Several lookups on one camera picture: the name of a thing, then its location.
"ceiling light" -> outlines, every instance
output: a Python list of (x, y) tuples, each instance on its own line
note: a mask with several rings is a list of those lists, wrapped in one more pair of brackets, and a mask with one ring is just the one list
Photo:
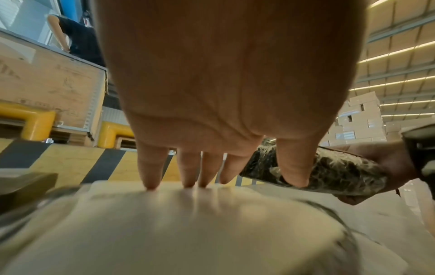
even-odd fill
[(389, 117), (389, 116), (431, 116), (435, 115), (435, 113), (424, 113), (424, 114), (400, 114), (400, 115), (382, 115), (382, 117)]
[(390, 86), (390, 85), (395, 85), (395, 84), (401, 84), (401, 83), (407, 83), (407, 82), (413, 82), (413, 81), (419, 81), (419, 80), (426, 80), (426, 79), (431, 79), (431, 78), (435, 78), (435, 76), (413, 78), (413, 79), (390, 82), (390, 83), (379, 84), (379, 85), (371, 85), (371, 86), (366, 86), (366, 87), (361, 87), (361, 88), (350, 89), (349, 91), (357, 91), (357, 90), (371, 89), (371, 88), (376, 88), (376, 87), (384, 87), (384, 86)]
[(387, 1), (388, 0), (379, 0), (379, 1), (376, 1), (373, 4), (371, 4), (368, 8), (371, 9), (371, 8), (376, 7), (377, 5), (382, 4), (384, 2), (387, 2)]
[(380, 59), (380, 58), (384, 58), (384, 57), (389, 57), (389, 56), (392, 56), (392, 55), (395, 55), (395, 54), (398, 54), (398, 53), (404, 53), (404, 52), (412, 51), (413, 49), (422, 48), (422, 47), (430, 46), (430, 45), (433, 45), (433, 44), (435, 44), (435, 41), (431, 41), (431, 42), (428, 42), (428, 43), (417, 45), (415, 47), (405, 48), (403, 50), (398, 50), (398, 51), (391, 52), (391, 53), (386, 53), (386, 54), (383, 54), (383, 55), (378, 55), (378, 56), (375, 56), (375, 57), (372, 57), (372, 58), (367, 58), (367, 59), (361, 60), (360, 62), (358, 62), (358, 64), (359, 63), (364, 63), (364, 62), (369, 62), (369, 61)]
[(380, 106), (414, 104), (414, 103), (427, 103), (427, 102), (435, 102), (435, 99), (432, 99), (432, 100), (420, 100), (420, 101), (408, 101), (408, 102), (397, 102), (397, 103), (387, 103), (387, 104), (381, 104)]

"yellow safety barrier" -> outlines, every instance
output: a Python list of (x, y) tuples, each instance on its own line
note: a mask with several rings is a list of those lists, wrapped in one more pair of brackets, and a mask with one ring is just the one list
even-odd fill
[(117, 136), (135, 137), (133, 131), (127, 125), (103, 121), (101, 123), (100, 135), (98, 137), (98, 147), (113, 148)]
[(25, 121), (21, 131), (22, 139), (43, 141), (50, 136), (56, 112), (15, 103), (0, 102), (0, 116)]

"warehouse floor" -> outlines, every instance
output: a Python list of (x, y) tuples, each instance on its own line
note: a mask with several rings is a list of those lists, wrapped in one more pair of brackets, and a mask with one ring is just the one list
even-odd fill
[[(136, 152), (25, 140), (0, 139), (0, 169), (4, 168), (58, 173), (56, 187), (77, 186), (97, 180), (140, 181)], [(168, 156), (163, 181), (180, 181), (176, 155)], [(225, 186), (261, 183), (237, 176)]]

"hand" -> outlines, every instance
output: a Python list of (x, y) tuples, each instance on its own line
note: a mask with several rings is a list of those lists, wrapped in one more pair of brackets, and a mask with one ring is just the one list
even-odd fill
[[(388, 143), (361, 143), (337, 146), (334, 149), (360, 155), (377, 162), (387, 173), (387, 185), (379, 193), (392, 191), (417, 178), (417, 172), (403, 141)], [(337, 196), (351, 205), (357, 205), (372, 196)]]
[(104, 58), (136, 137), (147, 188), (169, 147), (185, 187), (220, 183), (277, 138), (286, 181), (305, 186), (318, 142), (347, 97), (364, 1), (93, 2)]

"wooden crate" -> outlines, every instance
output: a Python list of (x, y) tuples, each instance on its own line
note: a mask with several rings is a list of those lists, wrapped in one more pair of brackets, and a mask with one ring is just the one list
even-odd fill
[(60, 128), (95, 135), (106, 69), (0, 30), (0, 100), (55, 110)]

